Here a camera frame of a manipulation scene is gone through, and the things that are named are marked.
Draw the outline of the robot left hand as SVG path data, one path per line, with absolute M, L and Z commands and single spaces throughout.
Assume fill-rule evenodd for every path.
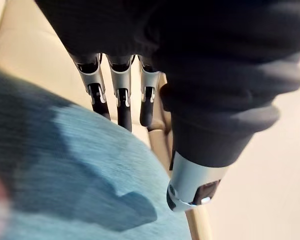
M 300 88 L 300 0 L 39 0 L 80 64 L 139 55 L 166 76 L 173 211 L 209 202 L 274 99 Z

